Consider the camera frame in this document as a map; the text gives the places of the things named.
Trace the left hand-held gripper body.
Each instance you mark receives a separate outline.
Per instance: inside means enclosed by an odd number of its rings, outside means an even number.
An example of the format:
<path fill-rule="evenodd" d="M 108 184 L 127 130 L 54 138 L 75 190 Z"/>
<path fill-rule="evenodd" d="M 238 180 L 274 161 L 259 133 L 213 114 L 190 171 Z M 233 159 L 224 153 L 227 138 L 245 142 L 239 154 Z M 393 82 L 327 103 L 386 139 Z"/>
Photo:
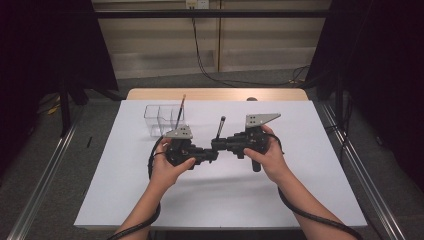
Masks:
<path fill-rule="evenodd" d="M 165 155 L 173 166 L 178 166 L 190 158 L 196 159 L 196 165 L 205 160 L 205 150 L 192 143 L 193 134 L 188 125 L 169 131 L 164 137 L 171 140 Z"/>

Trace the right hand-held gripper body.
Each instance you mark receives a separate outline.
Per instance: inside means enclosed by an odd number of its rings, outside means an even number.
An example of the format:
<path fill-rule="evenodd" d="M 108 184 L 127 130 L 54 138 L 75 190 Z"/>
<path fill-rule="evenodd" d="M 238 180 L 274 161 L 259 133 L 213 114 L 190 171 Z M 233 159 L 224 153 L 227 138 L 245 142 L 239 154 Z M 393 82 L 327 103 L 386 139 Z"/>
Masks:
<path fill-rule="evenodd" d="M 226 149 L 236 155 L 238 159 L 244 158 L 245 148 L 265 154 L 268 151 L 269 135 L 262 130 L 262 126 L 280 116 L 280 113 L 248 114 L 245 131 L 228 137 Z"/>

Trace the black brush with silver ferrule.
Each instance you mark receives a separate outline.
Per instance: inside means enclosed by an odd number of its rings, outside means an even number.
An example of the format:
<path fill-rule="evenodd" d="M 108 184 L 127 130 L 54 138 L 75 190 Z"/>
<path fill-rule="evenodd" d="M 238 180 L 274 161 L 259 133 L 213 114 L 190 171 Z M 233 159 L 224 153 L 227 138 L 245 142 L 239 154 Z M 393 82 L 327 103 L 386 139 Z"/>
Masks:
<path fill-rule="evenodd" d="M 219 139 L 221 132 L 222 132 L 222 128 L 224 126 L 226 117 L 225 116 L 221 116 L 220 122 L 219 122 L 219 126 L 218 126 L 218 130 L 217 130 L 217 134 L 216 134 L 216 139 Z"/>

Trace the black brush with orange end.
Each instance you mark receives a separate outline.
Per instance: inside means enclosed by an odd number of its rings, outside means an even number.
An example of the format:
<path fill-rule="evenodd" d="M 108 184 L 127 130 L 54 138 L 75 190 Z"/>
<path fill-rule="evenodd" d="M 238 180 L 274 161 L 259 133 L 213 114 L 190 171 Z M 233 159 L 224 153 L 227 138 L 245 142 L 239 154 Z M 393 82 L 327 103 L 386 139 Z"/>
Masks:
<path fill-rule="evenodd" d="M 181 104 L 180 104 L 180 107 L 179 107 L 179 111 L 178 111 L 178 115 L 177 115 L 177 119 L 176 119 L 176 123 L 175 123 L 175 128 L 174 128 L 175 130 L 178 128 L 179 122 L 181 120 L 185 100 L 186 100 L 186 94 L 183 94 L 183 98 L 181 100 Z"/>

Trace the clear plastic organizer box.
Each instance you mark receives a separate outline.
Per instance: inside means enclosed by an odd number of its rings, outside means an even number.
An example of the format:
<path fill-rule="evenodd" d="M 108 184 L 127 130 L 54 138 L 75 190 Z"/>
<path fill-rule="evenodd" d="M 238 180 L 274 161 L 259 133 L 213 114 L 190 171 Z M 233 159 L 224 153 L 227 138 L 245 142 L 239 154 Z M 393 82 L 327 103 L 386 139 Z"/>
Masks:
<path fill-rule="evenodd" d="M 175 130 L 179 104 L 152 104 L 144 110 L 144 120 L 151 137 L 159 137 Z M 178 127 L 185 124 L 184 109 Z"/>

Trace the person's left hand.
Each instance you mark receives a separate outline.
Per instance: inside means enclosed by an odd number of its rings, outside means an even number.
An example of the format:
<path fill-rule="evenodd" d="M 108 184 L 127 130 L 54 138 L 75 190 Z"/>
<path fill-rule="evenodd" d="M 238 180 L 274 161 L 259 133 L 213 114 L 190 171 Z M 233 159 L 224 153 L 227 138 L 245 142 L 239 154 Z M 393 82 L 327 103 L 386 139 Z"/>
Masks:
<path fill-rule="evenodd" d="M 184 163 L 173 166 L 168 162 L 165 152 L 168 149 L 171 140 L 163 138 L 154 151 L 152 175 L 149 186 L 157 191 L 165 192 L 173 186 L 178 177 L 189 170 L 195 163 L 195 158 L 189 158 Z"/>

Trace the person's right hand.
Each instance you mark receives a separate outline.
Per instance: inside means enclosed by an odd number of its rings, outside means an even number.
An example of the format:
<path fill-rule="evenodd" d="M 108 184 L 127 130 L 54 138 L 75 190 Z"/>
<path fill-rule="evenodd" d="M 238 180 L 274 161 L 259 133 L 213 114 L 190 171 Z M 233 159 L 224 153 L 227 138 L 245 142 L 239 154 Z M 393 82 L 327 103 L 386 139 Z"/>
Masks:
<path fill-rule="evenodd" d="M 268 150 L 266 153 L 261 154 L 250 148 L 244 149 L 244 154 L 249 158 L 257 161 L 262 165 L 268 178 L 276 183 L 277 185 L 287 185 L 294 177 L 293 173 L 287 166 L 282 148 L 278 143 L 278 140 L 274 136 L 274 132 L 271 128 L 264 125 L 262 130 L 271 134 L 272 137 L 268 141 Z"/>

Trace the white table cover board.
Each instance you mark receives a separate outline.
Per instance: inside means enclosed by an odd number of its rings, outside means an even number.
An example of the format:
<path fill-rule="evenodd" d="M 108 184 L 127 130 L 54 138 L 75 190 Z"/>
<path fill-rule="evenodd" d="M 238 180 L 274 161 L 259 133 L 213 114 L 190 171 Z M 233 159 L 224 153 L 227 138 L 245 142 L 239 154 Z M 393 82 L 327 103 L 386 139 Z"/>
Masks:
<path fill-rule="evenodd" d="M 148 100 L 121 103 L 91 185 L 74 222 L 90 230 L 114 229 L 133 209 L 149 181 L 147 161 L 154 146 L 144 120 Z M 366 220 L 310 101 L 187 101 L 185 121 L 194 144 L 208 147 L 244 128 L 248 114 L 280 113 L 270 127 L 281 140 L 285 160 L 305 187 L 344 224 Z M 264 172 L 248 158 L 223 151 L 182 174 L 163 197 L 156 229 L 287 229 L 298 223 Z"/>

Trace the wooden table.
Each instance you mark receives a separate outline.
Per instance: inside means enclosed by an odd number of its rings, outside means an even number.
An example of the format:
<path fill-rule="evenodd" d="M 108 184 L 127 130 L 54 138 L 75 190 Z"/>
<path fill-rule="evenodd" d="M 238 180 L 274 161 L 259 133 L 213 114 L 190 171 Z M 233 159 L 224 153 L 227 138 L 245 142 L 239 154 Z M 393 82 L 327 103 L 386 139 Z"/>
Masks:
<path fill-rule="evenodd" d="M 134 88 L 128 100 L 228 100 L 307 101 L 306 92 L 298 88 Z"/>

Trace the black metal stand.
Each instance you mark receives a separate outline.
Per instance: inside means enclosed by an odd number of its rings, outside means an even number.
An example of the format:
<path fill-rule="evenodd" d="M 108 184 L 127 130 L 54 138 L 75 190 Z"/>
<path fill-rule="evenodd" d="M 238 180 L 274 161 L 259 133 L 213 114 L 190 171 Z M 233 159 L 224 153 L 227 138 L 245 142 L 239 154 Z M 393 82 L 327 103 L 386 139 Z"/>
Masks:
<path fill-rule="evenodd" d="M 61 136 L 64 137 L 71 126 L 71 116 L 69 109 L 69 98 L 68 89 L 65 79 L 59 81 L 59 97 L 60 97 L 60 108 L 62 116 L 62 132 Z"/>
<path fill-rule="evenodd" d="M 341 72 L 339 72 L 337 75 L 337 85 L 335 91 L 335 116 L 337 128 L 339 130 L 343 130 L 343 74 Z"/>

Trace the black horizontal bar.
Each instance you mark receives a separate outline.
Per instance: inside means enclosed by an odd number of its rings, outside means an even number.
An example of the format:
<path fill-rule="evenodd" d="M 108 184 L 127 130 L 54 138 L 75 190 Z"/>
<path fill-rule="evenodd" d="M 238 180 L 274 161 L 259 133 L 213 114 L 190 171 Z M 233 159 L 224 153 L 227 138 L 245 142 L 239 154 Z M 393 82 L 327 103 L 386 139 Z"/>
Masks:
<path fill-rule="evenodd" d="M 97 18 L 325 18 L 329 10 L 106 10 Z"/>

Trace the dark curtain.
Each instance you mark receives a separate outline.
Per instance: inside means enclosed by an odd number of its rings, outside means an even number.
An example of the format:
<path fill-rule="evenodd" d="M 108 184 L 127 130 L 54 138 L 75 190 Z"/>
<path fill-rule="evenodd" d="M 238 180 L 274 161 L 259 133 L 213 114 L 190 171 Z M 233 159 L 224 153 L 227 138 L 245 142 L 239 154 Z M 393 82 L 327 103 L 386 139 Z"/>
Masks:
<path fill-rule="evenodd" d="M 92 0 L 0 0 L 0 176 L 35 125 L 40 100 L 67 88 L 116 90 Z"/>
<path fill-rule="evenodd" d="M 424 0 L 331 0 L 306 81 L 341 85 L 424 192 Z"/>

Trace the white wall socket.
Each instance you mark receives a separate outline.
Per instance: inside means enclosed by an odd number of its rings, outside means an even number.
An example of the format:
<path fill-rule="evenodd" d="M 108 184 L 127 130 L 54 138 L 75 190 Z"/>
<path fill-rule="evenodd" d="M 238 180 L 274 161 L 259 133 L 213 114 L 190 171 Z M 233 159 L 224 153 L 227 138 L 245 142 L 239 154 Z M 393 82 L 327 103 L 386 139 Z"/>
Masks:
<path fill-rule="evenodd" d="M 208 9 L 210 7 L 209 0 L 185 0 L 187 9 Z"/>

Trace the aluminium rail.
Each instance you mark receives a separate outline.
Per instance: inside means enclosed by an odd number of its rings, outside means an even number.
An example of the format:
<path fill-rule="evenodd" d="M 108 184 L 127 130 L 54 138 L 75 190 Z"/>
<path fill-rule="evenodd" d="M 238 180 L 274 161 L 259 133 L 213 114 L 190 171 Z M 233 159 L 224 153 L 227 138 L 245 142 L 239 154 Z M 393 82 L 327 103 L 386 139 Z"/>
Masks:
<path fill-rule="evenodd" d="M 380 191 L 377 189 L 374 181 L 368 173 L 362 159 L 358 155 L 354 145 L 350 141 L 347 133 L 342 129 L 340 124 L 336 120 L 336 114 L 329 103 L 323 103 L 320 110 L 326 117 L 326 121 L 330 124 L 329 134 L 333 134 L 340 145 L 339 149 L 339 161 L 343 163 L 345 158 L 353 171 L 355 176 L 361 184 L 363 191 L 366 194 L 366 199 L 372 205 L 378 223 L 382 226 L 383 231 L 379 232 L 375 229 L 375 232 L 380 236 L 385 233 L 389 240 L 406 240 L 400 226 L 392 213 L 391 209 L 383 199 Z"/>
<path fill-rule="evenodd" d="M 25 240 L 32 226 L 32 223 L 45 199 L 47 192 L 53 182 L 53 179 L 59 169 L 59 166 L 67 152 L 67 149 L 75 134 L 77 124 L 80 122 L 84 108 L 77 107 L 75 115 L 71 118 L 71 123 L 65 134 L 59 139 L 59 142 L 49 159 L 49 162 L 39 179 L 34 191 L 32 192 L 24 209 L 16 220 L 11 232 L 6 240 Z"/>

